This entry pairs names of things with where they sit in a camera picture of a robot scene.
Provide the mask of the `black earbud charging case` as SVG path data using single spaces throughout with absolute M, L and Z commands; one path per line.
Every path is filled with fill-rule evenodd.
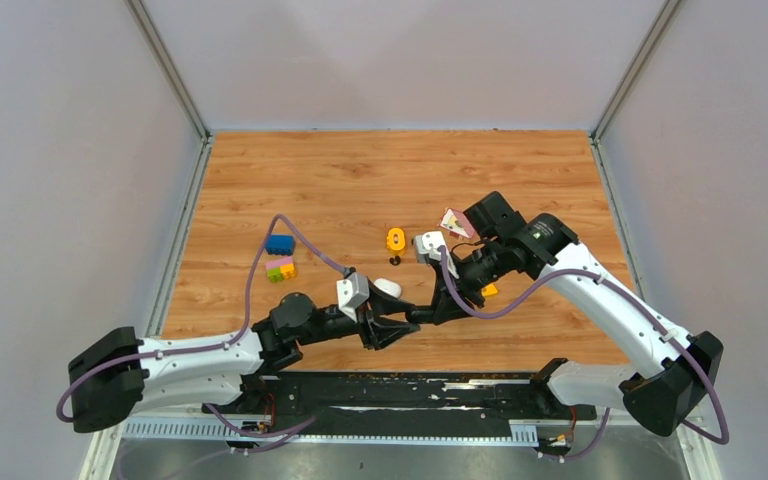
M 405 318 L 417 325 L 434 324 L 436 322 L 435 309 L 431 306 L 414 306 L 405 314 Z

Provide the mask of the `white earbud charging case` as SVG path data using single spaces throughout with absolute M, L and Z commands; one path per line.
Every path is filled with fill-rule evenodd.
M 374 280 L 373 285 L 381 292 L 394 298 L 400 298 L 402 296 L 402 287 L 395 281 L 386 278 L 377 278 Z

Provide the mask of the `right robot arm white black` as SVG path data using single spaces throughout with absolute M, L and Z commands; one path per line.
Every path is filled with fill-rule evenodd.
M 493 191 L 464 215 L 479 238 L 465 258 L 440 231 L 413 240 L 418 260 L 437 275 L 431 323 L 501 318 L 546 286 L 584 313 L 628 362 L 551 361 L 530 392 L 537 413 L 552 418 L 577 405 L 619 409 L 660 436 L 685 425 L 717 444 L 729 442 L 714 387 L 724 352 L 715 335 L 692 334 L 648 306 L 552 214 L 527 220 Z

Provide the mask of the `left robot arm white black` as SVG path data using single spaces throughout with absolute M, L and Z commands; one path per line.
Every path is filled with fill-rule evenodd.
M 326 307 L 303 293 L 287 294 L 242 333 L 164 341 L 115 328 L 69 362 L 57 417 L 77 433 L 93 433 L 142 410 L 186 403 L 231 403 L 253 413 L 267 389 L 252 376 L 298 362 L 302 346 L 356 335 L 365 348 L 380 350 L 418 331 L 427 311 L 347 280 L 337 293 L 337 303 Z

